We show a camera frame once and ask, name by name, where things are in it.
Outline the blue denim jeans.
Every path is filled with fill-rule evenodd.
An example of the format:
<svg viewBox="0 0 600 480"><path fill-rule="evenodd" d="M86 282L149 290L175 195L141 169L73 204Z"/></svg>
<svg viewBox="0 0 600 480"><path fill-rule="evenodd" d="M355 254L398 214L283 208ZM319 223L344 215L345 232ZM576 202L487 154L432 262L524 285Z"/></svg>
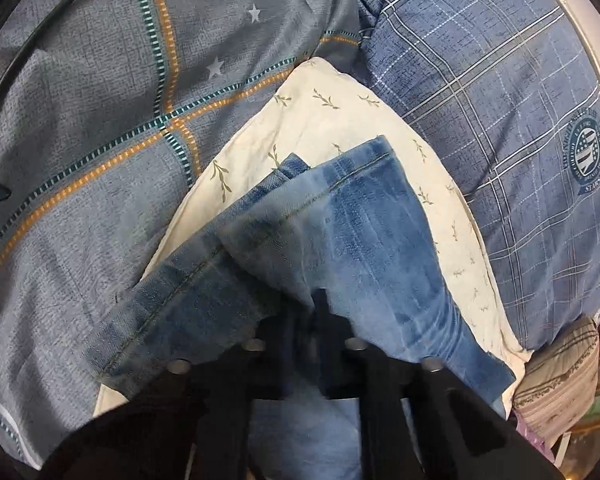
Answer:
<svg viewBox="0 0 600 480"><path fill-rule="evenodd" d="M287 157L143 278L82 356L101 382L132 396L171 361L214 360L264 318L310 312L318 288L388 356L436 356L504 410L513 372L463 320L422 206L382 136L316 167Z"/></svg>

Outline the striped beige pillow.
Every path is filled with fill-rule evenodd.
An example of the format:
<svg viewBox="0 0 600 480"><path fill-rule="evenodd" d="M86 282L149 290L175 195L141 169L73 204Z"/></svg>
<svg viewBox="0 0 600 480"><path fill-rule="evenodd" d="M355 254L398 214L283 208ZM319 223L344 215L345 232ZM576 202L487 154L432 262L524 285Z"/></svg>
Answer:
<svg viewBox="0 0 600 480"><path fill-rule="evenodd" d="M600 336L590 318L579 318L533 353L515 391L514 410L546 444L554 444L593 404L599 359Z"/></svg>

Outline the purple floral cloth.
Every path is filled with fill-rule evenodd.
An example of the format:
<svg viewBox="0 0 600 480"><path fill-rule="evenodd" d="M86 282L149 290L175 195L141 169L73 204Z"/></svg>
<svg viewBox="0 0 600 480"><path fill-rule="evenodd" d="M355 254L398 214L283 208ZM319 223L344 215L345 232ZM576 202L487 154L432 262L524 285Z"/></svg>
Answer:
<svg viewBox="0 0 600 480"><path fill-rule="evenodd" d="M550 447L546 444L543 438L536 434L522 418L516 419L516 430L518 434L523 436L537 451L548 456L550 460L553 458L553 453Z"/></svg>

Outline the cream leaf-print blanket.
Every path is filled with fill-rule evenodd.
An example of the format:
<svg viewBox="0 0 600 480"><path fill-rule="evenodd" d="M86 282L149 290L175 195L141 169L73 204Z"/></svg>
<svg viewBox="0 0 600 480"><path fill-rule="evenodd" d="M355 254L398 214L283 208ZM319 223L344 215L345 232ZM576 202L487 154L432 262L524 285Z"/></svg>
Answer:
<svg viewBox="0 0 600 480"><path fill-rule="evenodd" d="M513 372L501 396L500 414L507 414L529 356L507 321L482 236L460 189L428 143L387 104L321 58L295 68L213 159L178 206L140 281L287 157L316 167L378 136L396 153L422 206L445 284L472 336ZM100 382L100 408L129 397Z"/></svg>

